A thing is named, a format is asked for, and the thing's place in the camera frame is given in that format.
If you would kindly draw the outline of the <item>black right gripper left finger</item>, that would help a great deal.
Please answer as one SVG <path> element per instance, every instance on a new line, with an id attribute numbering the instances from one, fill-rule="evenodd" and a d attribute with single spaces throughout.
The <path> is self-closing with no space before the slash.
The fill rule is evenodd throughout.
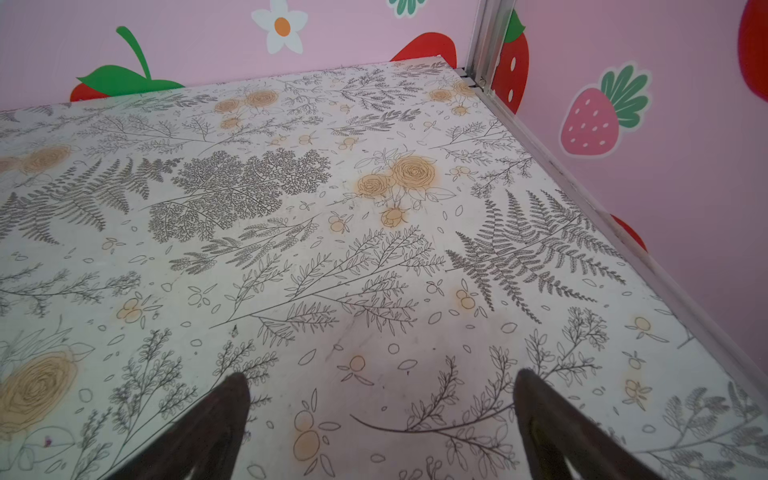
<path id="1" fill-rule="evenodd" d="M 234 373 L 111 477 L 230 479 L 249 409 L 247 379 Z"/>

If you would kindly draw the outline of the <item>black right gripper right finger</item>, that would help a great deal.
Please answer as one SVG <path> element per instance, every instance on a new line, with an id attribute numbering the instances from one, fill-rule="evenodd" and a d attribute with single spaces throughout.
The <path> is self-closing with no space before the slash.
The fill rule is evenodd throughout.
<path id="1" fill-rule="evenodd" d="M 530 369 L 515 378 L 514 410 L 534 479 L 657 479 Z"/>

